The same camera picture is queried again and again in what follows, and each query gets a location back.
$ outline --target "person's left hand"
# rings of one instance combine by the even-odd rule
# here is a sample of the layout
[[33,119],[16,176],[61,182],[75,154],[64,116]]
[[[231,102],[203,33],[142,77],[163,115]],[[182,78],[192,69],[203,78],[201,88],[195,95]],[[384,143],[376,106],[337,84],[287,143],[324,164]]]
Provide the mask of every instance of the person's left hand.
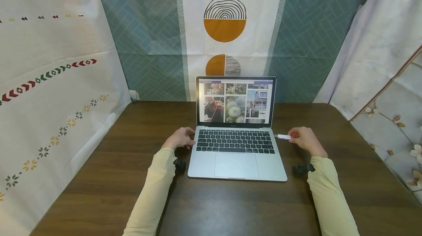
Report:
[[167,138],[161,148],[170,147],[173,150],[176,150],[178,147],[186,146],[187,149],[190,149],[190,147],[196,143],[189,137],[190,134],[194,133],[195,131],[190,127],[181,127]]

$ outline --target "hand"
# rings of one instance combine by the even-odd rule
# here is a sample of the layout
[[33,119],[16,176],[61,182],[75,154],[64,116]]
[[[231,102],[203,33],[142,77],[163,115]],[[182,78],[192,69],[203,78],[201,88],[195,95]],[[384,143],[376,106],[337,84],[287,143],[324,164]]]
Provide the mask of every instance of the hand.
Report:
[[288,133],[292,138],[289,140],[292,144],[297,144],[300,148],[307,150],[311,156],[327,157],[327,152],[322,148],[311,128],[295,127]]
[[194,133],[195,131],[190,127],[181,127],[177,129],[169,138],[167,138],[161,148],[170,147],[173,150],[176,150],[178,147],[186,146],[186,148],[189,150],[191,145],[196,143],[189,137],[190,134]]

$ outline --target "brown table surface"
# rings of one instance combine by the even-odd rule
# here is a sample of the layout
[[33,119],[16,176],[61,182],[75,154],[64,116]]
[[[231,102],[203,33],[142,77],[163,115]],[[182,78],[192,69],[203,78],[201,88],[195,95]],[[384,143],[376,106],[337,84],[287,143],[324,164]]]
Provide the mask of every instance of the brown table surface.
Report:
[[[152,156],[180,126],[195,128],[195,103],[131,103],[32,235],[122,235]],[[311,127],[334,161],[360,235],[420,235],[417,200],[335,108],[276,104],[274,133],[293,126]],[[192,179],[186,171],[170,187],[157,235],[319,235],[306,178],[291,171],[309,157],[277,143],[286,183]],[[189,164],[190,152],[176,156]]]

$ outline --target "usb flash drive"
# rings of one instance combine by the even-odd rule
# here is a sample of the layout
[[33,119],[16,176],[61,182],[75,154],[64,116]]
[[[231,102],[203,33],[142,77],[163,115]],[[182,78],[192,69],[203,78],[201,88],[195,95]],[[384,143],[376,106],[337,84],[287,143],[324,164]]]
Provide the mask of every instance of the usb flash drive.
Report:
[[275,134],[274,137],[280,140],[290,140],[292,138],[291,136],[286,134]]

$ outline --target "black line circle pattern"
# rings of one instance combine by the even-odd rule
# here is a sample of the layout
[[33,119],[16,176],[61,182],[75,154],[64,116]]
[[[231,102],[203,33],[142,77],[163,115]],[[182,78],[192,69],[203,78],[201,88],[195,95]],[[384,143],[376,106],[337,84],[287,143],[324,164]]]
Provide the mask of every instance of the black line circle pattern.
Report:
[[212,0],[205,9],[204,18],[246,20],[246,8],[239,0]]
[[241,66],[232,56],[226,56],[225,76],[240,76]]

